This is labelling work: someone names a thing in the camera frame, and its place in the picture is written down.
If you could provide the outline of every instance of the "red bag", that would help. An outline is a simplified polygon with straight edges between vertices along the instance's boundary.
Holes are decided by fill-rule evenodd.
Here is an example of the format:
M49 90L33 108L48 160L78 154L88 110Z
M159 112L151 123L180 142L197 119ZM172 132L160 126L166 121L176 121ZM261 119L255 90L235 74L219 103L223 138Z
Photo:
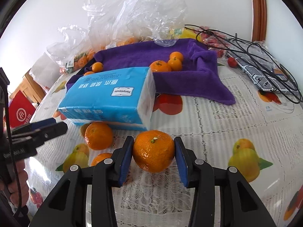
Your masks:
M9 124L14 128L29 123L36 111L35 107L21 91L15 95L9 106Z

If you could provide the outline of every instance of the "box covered with purple towel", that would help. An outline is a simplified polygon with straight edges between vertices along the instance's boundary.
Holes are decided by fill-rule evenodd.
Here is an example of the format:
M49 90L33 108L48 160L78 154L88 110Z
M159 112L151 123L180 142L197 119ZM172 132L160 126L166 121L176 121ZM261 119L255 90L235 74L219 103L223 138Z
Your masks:
M183 69L179 72L154 72L156 91L172 95L205 97L226 105L235 103L233 94L221 82L217 69L217 53L209 51L194 39L179 39L174 46L161 47L153 41L129 44L94 55L102 62L104 71L134 66L149 66L156 60L169 60L169 55L179 51L183 54ZM93 64L90 61L86 69ZM84 69L67 83L69 89L81 76Z

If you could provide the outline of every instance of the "tissue package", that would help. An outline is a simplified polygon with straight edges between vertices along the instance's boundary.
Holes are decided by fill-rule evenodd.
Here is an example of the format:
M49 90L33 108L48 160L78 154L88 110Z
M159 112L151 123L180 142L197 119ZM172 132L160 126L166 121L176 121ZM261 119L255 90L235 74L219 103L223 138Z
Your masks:
M155 92L149 67L99 72L79 78L59 111L75 125L104 121L113 129L149 130Z

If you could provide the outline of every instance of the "white logo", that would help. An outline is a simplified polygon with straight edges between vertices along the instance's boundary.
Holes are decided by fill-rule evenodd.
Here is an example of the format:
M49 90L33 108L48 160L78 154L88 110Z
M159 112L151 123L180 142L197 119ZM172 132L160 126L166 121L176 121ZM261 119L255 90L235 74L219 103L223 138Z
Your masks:
M112 96L131 96L133 89L133 87L116 87Z
M19 108L17 110L17 120L19 120L20 122L23 122L26 118L26 112L23 108Z

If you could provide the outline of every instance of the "wall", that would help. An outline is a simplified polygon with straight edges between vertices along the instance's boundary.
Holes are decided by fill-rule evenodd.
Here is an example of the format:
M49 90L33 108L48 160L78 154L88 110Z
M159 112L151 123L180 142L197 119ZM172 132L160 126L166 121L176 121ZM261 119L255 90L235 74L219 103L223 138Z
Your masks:
M87 28L84 0L27 0L0 38L0 66L13 91L22 76L45 52L46 46L62 41L57 28L68 23ZM214 28L251 39L251 0L185 0L186 23Z
M282 0L267 1L266 43L270 53L296 79L303 90L303 29Z

